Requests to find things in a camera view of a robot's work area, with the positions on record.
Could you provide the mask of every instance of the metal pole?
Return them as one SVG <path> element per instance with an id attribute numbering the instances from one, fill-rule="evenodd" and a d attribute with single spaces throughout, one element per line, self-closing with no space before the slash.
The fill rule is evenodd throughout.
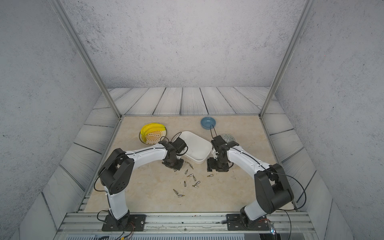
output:
<path id="1" fill-rule="evenodd" d="M 91 72 L 93 79 L 99 86 L 101 93 L 104 95 L 105 99 L 113 109 L 116 116 L 118 118 L 121 118 L 121 113 L 119 109 L 116 107 L 111 95 L 109 94 L 108 89 L 105 87 L 104 82 L 102 81 L 99 73 L 97 72 L 95 66 L 93 65 L 91 58 L 87 54 L 84 45 L 81 43 L 80 38 L 77 35 L 75 29 L 73 28 L 73 25 L 71 24 L 71 21 L 69 20 L 68 15 L 66 14 L 60 1 L 59 0 L 48 0 L 48 1 L 51 4 L 53 10 L 55 11 L 57 17 L 59 18 L 61 24 L 63 25 L 65 31 L 68 33 L 68 35 L 72 39 L 72 42 L 76 46 L 76 49 L 79 52 L 81 58 L 83 59 L 85 65 L 87 66 L 88 70 Z"/>
<path id="2" fill-rule="evenodd" d="M 299 22 L 297 23 L 295 31 L 293 32 L 293 35 L 291 37 L 291 41 L 287 47 L 283 60 L 281 61 L 280 67 L 276 73 L 275 79 L 273 80 L 271 87 L 269 89 L 268 95 L 266 96 L 263 108 L 259 115 L 260 119 L 264 117 L 265 112 L 269 106 L 269 103 L 271 102 L 273 95 L 275 94 L 277 87 L 280 84 L 281 78 L 283 77 L 284 71 L 287 68 L 288 63 L 292 57 L 292 54 L 295 50 L 295 46 L 299 41 L 301 34 L 303 33 L 304 27 L 311 15 L 315 2 L 316 0 L 307 0 L 307 2 L 305 3 L 303 12 L 301 13 L 301 16 L 299 18 Z"/>

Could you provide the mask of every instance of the gray textured wall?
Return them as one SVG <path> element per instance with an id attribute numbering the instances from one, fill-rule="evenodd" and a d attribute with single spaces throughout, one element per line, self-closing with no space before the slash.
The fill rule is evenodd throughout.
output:
<path id="1" fill-rule="evenodd" d="M 319 0 L 276 94 L 356 239 L 384 235 L 383 13 Z"/>
<path id="2" fill-rule="evenodd" d="M 305 0 L 62 0 L 109 88 L 269 86 Z"/>
<path id="3" fill-rule="evenodd" d="M 47 0 L 2 1 L 0 35 L 0 239 L 8 239 L 100 90 Z"/>

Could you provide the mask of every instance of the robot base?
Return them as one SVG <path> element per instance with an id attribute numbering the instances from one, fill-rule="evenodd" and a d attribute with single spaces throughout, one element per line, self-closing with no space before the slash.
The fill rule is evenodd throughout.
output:
<path id="1" fill-rule="evenodd" d="M 130 215 L 127 213 L 127 217 L 122 217 L 119 220 L 116 220 L 112 215 L 107 215 L 105 217 L 105 223 L 103 224 L 103 227 L 101 230 L 103 232 L 112 232 L 112 231 L 126 231 L 126 232 L 142 232 L 144 230 L 144 224 L 145 224 L 145 218 L 146 215 L 140 214 L 140 215 Z"/>
<path id="2" fill-rule="evenodd" d="M 228 231 L 270 231 L 271 229 L 268 222 L 255 222 L 246 226 L 240 218 L 240 214 L 227 214 L 226 223 Z"/>

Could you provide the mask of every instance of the beige table surface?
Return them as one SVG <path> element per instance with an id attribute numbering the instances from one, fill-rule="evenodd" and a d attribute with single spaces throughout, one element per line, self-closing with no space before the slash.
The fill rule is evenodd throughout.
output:
<path id="1" fill-rule="evenodd" d="M 147 147 L 140 142 L 139 131 L 145 124 L 158 122 L 166 126 L 170 139 L 180 131 L 190 131 L 210 141 L 211 133 L 200 125 L 201 116 L 135 116 L 125 117 L 114 140 L 110 153 L 121 148 L 124 151 Z M 261 161 L 275 164 L 272 150 L 264 134 L 258 116 L 215 116 L 217 134 L 231 134 L 247 152 Z M 196 164 L 186 156 L 180 171 L 164 166 L 161 161 L 143 165 L 132 172 L 126 189 L 126 202 L 130 212 L 238 212 L 242 207 L 253 202 L 255 183 L 245 171 L 234 165 L 229 172 L 207 172 L 207 163 Z M 201 181 L 199 188 L 194 188 L 192 177 Z M 96 189 L 103 190 L 100 180 Z M 177 197 L 177 190 L 184 197 Z M 289 203 L 284 209 L 292 209 Z M 108 209 L 107 196 L 104 192 L 94 191 L 88 200 L 84 212 L 99 212 Z"/>

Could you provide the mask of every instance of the white plastic tray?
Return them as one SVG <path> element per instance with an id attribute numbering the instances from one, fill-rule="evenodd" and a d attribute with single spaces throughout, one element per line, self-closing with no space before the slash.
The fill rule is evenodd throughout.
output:
<path id="1" fill-rule="evenodd" d="M 212 149 L 212 144 L 209 141 L 189 131 L 182 132 L 179 137 L 188 146 L 185 156 L 197 164 L 202 164 L 206 161 Z"/>

